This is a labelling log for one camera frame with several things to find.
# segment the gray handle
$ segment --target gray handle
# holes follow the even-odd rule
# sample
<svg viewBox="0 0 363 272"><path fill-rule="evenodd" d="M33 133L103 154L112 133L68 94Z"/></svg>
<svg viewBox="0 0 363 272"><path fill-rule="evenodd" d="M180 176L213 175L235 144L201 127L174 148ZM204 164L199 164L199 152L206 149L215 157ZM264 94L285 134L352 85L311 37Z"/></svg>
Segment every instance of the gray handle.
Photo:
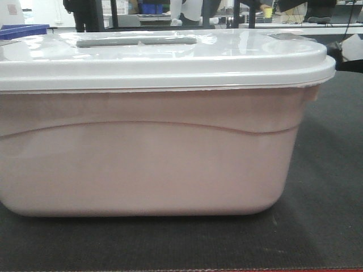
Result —
<svg viewBox="0 0 363 272"><path fill-rule="evenodd" d="M77 47L95 46L123 46L123 45L168 45L168 44L196 44L197 39L190 36L150 36L150 37L119 37L111 39L79 40Z"/></svg>

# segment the dark gray surface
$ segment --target dark gray surface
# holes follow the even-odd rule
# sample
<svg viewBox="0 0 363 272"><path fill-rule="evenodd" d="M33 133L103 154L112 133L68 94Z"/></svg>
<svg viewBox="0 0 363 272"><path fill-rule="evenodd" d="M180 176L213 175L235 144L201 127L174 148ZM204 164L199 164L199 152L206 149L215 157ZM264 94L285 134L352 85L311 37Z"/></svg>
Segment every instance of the dark gray surface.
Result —
<svg viewBox="0 0 363 272"><path fill-rule="evenodd" d="M0 270L363 267L363 75L307 107L281 199L251 216L35 219L0 206Z"/></svg>

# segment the container lid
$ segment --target container lid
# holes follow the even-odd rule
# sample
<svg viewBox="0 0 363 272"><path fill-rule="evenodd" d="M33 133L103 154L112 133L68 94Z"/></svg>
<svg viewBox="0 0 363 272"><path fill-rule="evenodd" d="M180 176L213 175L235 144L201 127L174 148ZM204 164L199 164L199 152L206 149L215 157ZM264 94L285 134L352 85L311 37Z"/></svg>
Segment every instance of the container lid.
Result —
<svg viewBox="0 0 363 272"><path fill-rule="evenodd" d="M48 34L0 44L0 92L306 87L334 67L324 45L277 30Z"/></svg>

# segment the person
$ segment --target person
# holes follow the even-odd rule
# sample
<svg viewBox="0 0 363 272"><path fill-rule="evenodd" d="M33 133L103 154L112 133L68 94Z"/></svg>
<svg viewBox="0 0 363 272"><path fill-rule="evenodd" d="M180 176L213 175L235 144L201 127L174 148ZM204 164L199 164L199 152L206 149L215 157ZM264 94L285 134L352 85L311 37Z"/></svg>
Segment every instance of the person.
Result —
<svg viewBox="0 0 363 272"><path fill-rule="evenodd" d="M308 22L310 17L331 17L335 5L336 0L308 0L304 22Z"/></svg>
<svg viewBox="0 0 363 272"><path fill-rule="evenodd" d="M214 17L217 13L218 7L222 0L210 0L209 11L210 17ZM261 3L259 0L239 0L241 3L251 6L254 2L256 7L263 10L270 7ZM200 16L202 14L203 0L170 0L170 14L171 21L181 21L184 26L197 26L199 25Z"/></svg>
<svg viewBox="0 0 363 272"><path fill-rule="evenodd" d="M184 26L197 26L202 12L203 0L170 0L171 23L181 21Z"/></svg>
<svg viewBox="0 0 363 272"><path fill-rule="evenodd" d="M90 0L63 0L63 5L68 13L73 12L77 32L96 32Z"/></svg>

